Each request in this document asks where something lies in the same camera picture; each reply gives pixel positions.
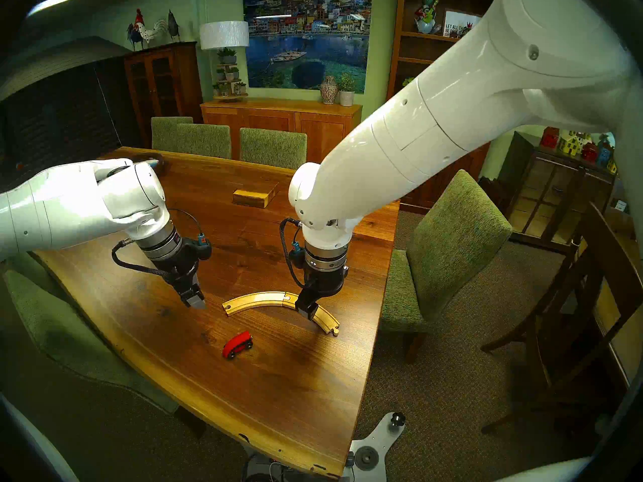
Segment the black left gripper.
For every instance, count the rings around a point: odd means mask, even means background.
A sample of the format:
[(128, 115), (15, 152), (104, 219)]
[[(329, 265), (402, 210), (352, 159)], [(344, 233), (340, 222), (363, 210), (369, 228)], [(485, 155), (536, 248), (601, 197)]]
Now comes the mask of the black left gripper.
[(207, 238), (182, 238), (180, 244), (161, 260), (161, 270), (169, 273), (164, 279), (173, 288), (181, 288), (181, 301), (189, 308), (206, 308), (198, 282), (194, 281), (199, 261), (211, 256), (211, 243)]

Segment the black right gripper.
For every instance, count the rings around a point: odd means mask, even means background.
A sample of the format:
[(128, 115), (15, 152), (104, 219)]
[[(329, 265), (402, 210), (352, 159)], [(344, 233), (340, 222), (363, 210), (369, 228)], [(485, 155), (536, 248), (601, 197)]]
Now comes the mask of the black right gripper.
[(312, 321), (319, 307), (318, 300), (339, 293), (348, 273), (349, 267), (345, 264), (334, 271), (319, 271), (304, 263), (304, 288), (296, 301), (296, 311)]

